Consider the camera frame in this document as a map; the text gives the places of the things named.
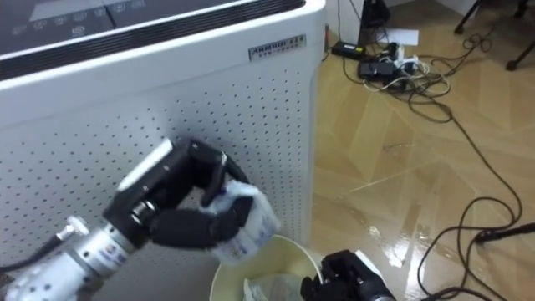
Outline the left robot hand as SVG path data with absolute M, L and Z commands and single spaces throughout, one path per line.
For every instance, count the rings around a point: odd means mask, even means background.
M 165 139 L 117 187 L 104 219 L 136 248 L 211 249 L 244 229 L 250 196 L 237 195 L 228 208 L 211 213 L 230 183 L 249 182 L 224 151 L 200 140 Z

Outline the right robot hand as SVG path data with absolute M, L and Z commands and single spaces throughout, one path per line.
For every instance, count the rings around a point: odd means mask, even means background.
M 395 301 L 384 278 L 360 250 L 330 253 L 320 261 L 320 272 L 303 279 L 305 301 Z

